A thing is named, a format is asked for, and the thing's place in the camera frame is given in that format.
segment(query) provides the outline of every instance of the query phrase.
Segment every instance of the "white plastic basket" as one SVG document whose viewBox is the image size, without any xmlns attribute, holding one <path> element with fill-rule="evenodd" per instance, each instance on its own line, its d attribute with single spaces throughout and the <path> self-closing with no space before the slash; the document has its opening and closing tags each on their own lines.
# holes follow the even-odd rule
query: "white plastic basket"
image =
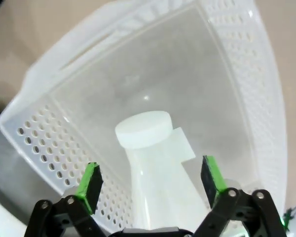
<svg viewBox="0 0 296 237">
<path fill-rule="evenodd" d="M 169 112 L 198 159 L 214 155 L 224 177 L 248 193 L 269 190 L 283 213 L 284 104 L 252 0 L 103 6 L 32 65 L 0 129 L 59 193 L 79 183 L 89 161 L 98 162 L 104 187 L 95 219 L 114 232 L 132 226 L 129 163 L 114 128 L 150 110 Z M 184 166 L 201 187 L 193 162 Z M 233 222 L 226 235 L 242 232 Z"/>
</svg>

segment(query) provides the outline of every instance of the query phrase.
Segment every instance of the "beige surface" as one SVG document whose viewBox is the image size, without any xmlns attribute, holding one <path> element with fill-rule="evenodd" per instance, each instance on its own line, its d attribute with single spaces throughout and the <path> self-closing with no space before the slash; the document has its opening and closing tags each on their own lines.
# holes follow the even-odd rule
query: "beige surface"
<svg viewBox="0 0 296 237">
<path fill-rule="evenodd" d="M 6 0 L 0 8 L 0 102 L 20 89 L 24 73 L 49 47 L 108 0 Z M 257 0 L 274 48 L 287 113 L 287 206 L 296 204 L 296 0 Z"/>
</svg>

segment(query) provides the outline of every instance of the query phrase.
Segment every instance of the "beige floor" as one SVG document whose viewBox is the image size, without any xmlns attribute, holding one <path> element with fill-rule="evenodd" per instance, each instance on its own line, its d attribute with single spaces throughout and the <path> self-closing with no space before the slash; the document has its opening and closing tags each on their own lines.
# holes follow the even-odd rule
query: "beige floor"
<svg viewBox="0 0 296 237">
<path fill-rule="evenodd" d="M 75 24 L 108 0 L 5 0 L 0 8 L 0 107 L 28 67 Z M 296 0 L 256 0 L 276 55 L 286 104 L 287 206 L 296 204 Z"/>
</svg>

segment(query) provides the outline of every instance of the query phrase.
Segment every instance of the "screw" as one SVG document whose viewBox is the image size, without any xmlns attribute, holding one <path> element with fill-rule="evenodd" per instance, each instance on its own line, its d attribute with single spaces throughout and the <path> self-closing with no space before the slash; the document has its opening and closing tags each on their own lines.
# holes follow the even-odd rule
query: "screw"
<svg viewBox="0 0 296 237">
<path fill-rule="evenodd" d="M 231 197 L 235 197 L 235 196 L 237 195 L 237 193 L 236 193 L 234 190 L 230 190 L 230 191 L 228 192 L 228 194 L 229 194 L 229 196 L 231 196 Z"/>
<path fill-rule="evenodd" d="M 257 193 L 257 197 L 258 197 L 259 199 L 263 199 L 263 198 L 264 198 L 264 195 L 263 195 L 263 193 L 258 192 L 258 193 Z"/>
<path fill-rule="evenodd" d="M 69 198 L 69 199 L 68 199 L 68 201 L 67 201 L 67 202 L 68 202 L 68 204 L 73 204 L 73 202 L 74 202 L 74 199 L 71 197 L 71 198 Z"/>
<path fill-rule="evenodd" d="M 45 208 L 47 208 L 48 207 L 48 202 L 43 202 L 43 204 L 41 205 L 41 208 L 42 209 L 45 209 Z"/>
</svg>

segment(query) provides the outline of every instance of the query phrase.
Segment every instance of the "green gripper pad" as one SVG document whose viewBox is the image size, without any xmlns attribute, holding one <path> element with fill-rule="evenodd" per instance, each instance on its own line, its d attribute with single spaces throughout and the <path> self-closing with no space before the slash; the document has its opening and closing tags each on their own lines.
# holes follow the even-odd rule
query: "green gripper pad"
<svg viewBox="0 0 296 237">
<path fill-rule="evenodd" d="M 95 213 L 102 184 L 100 166 L 95 162 L 89 163 L 75 196 L 85 204 L 90 215 Z"/>
<path fill-rule="evenodd" d="M 213 208 L 219 194 L 227 189 L 227 185 L 213 156 L 203 156 L 201 179 L 208 202 Z"/>
</svg>

